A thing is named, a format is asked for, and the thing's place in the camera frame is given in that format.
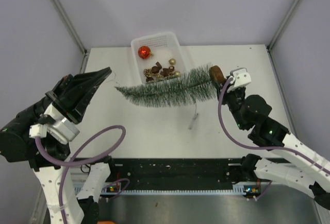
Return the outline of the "small green christmas tree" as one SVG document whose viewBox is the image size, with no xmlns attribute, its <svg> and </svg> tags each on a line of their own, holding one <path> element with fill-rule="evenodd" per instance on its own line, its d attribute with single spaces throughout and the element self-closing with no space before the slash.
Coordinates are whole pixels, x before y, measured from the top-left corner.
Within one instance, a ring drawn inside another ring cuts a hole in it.
<svg viewBox="0 0 330 224">
<path fill-rule="evenodd" d="M 194 68 L 180 77 L 132 87 L 116 87 L 131 104 L 148 108 L 194 105 L 217 98 L 213 81 L 225 78 L 216 65 Z"/>
</svg>

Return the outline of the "brown and gold ornament garland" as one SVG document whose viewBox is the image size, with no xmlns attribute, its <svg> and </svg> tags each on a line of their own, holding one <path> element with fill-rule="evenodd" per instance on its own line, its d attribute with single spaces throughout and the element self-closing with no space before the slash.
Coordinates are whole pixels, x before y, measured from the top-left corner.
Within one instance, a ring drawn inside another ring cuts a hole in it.
<svg viewBox="0 0 330 224">
<path fill-rule="evenodd" d="M 181 72 L 175 68 L 175 65 L 169 64 L 168 67 L 163 67 L 159 62 L 156 62 L 151 68 L 143 70 L 145 82 L 152 83 L 180 77 Z"/>
</svg>

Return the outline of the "white plastic basket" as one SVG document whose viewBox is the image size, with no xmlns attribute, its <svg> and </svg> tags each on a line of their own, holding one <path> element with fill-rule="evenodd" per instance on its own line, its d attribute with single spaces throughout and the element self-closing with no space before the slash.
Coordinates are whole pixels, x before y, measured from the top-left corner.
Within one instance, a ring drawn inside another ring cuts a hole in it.
<svg viewBox="0 0 330 224">
<path fill-rule="evenodd" d="M 142 36 L 133 39 L 130 45 L 140 84 L 146 83 L 144 70 L 152 68 L 156 62 L 159 62 L 162 67 L 168 67 L 170 66 L 169 60 L 175 59 L 175 70 L 181 73 L 187 71 L 187 60 L 183 56 L 177 36 L 173 32 Z M 142 46 L 147 46 L 151 50 L 152 55 L 147 59 L 142 59 L 138 54 L 138 50 Z"/>
</svg>

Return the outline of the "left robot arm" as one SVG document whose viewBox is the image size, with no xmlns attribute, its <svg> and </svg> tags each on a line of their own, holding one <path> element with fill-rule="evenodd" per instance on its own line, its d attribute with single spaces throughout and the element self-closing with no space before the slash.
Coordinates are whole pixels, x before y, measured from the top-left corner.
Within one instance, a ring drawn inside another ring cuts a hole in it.
<svg viewBox="0 0 330 224">
<path fill-rule="evenodd" d="M 10 163 L 27 161 L 38 178 L 52 223 L 97 223 L 102 184 L 117 175 L 109 164 L 110 150 L 84 160 L 71 155 L 69 143 L 79 131 L 87 106 L 111 74 L 106 67 L 96 72 L 64 76 L 35 104 L 16 115 L 1 129 L 1 155 Z M 96 165 L 100 179 L 75 195 L 69 169 Z"/>
</svg>

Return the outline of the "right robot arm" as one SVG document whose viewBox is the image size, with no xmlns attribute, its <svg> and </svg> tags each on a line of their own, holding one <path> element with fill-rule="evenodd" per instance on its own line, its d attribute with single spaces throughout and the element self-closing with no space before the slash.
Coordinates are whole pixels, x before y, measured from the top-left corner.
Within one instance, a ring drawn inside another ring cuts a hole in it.
<svg viewBox="0 0 330 224">
<path fill-rule="evenodd" d="M 230 77 L 213 80 L 218 98 L 218 117 L 227 137 L 236 145 L 250 150 L 267 150 L 293 164 L 296 168 L 275 165 L 265 158 L 248 154 L 243 161 L 241 175 L 251 181 L 255 178 L 276 181 L 297 189 L 318 205 L 329 209 L 329 160 L 302 143 L 289 129 L 269 117 L 271 106 L 259 95 L 245 94 L 245 87 L 233 88 L 237 81 Z M 229 108 L 237 126 L 250 131 L 253 146 L 235 140 L 227 131 L 222 118 L 222 106 Z"/>
</svg>

